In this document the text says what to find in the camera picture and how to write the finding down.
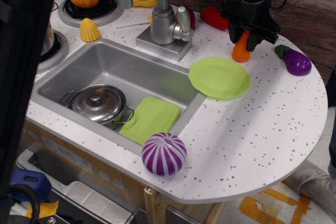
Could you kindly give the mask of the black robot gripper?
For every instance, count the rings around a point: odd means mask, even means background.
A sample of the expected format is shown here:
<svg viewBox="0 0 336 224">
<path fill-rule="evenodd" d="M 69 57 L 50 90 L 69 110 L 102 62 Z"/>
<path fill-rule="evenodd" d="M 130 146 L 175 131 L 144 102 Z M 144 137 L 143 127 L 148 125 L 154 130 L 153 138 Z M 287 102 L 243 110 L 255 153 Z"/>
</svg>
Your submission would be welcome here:
<svg viewBox="0 0 336 224">
<path fill-rule="evenodd" d="M 263 40 L 275 44 L 280 26 L 270 15 L 270 6 L 266 0 L 258 3 L 240 1 L 222 1 L 221 16 L 228 20 L 229 37 L 237 43 L 245 30 L 249 31 L 247 51 L 254 51 Z"/>
</svg>

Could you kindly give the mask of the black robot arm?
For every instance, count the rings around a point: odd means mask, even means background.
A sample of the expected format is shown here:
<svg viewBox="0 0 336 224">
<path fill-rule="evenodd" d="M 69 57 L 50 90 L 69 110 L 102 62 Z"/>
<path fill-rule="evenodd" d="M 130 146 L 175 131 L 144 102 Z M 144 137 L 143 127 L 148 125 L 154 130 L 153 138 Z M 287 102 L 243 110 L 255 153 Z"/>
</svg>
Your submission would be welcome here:
<svg viewBox="0 0 336 224">
<path fill-rule="evenodd" d="M 249 32 L 246 50 L 252 52 L 263 40 L 274 44 L 280 26 L 270 15 L 272 0 L 222 1 L 221 15 L 228 21 L 229 37 L 237 43 L 244 31 Z"/>
</svg>

